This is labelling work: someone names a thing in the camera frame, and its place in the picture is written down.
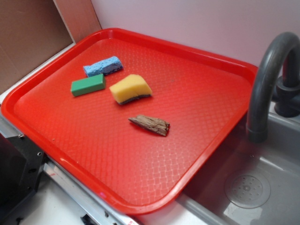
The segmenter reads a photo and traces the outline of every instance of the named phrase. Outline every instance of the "faucet spout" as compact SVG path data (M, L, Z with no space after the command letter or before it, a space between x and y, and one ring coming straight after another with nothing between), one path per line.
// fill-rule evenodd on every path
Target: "faucet spout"
M281 68L282 76L278 78ZM261 143L267 139L268 114L273 93L273 99L277 101L277 114L284 117L300 114L300 102L293 104L299 99L299 72L300 40L294 33L282 33L268 47L257 71L246 124L250 141Z

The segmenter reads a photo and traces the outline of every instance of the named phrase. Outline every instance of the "gray sink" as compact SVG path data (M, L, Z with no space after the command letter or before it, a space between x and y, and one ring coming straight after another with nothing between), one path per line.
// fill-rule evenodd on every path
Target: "gray sink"
M247 140L245 124L243 118L183 193L220 224L300 224L300 124L270 113L261 144Z

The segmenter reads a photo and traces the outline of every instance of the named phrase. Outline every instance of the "wood bark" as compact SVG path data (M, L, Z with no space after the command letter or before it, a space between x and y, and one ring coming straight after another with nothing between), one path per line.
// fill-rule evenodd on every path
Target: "wood bark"
M138 115L136 117L129 118L129 121L138 125L139 127L154 132L156 134L166 136L169 130L170 124L162 119Z

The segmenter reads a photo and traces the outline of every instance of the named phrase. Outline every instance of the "sponge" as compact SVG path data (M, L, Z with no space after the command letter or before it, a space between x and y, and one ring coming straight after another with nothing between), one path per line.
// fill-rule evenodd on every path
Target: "sponge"
M120 105L142 97L148 97L152 90L140 76L131 74L109 88L114 99Z
M116 57L112 56L106 60L96 62L91 66L84 66L84 72L88 77L103 74L104 76L109 75L122 69L121 61Z
M72 82L71 92L76 97L105 88L106 82L103 74L84 78Z

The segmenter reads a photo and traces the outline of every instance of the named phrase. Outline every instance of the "sink drain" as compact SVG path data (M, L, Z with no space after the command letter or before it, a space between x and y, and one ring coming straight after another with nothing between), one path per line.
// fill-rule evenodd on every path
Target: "sink drain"
M230 175L225 182L225 193L235 205L253 209L263 205L270 196L268 180L260 173L241 170Z

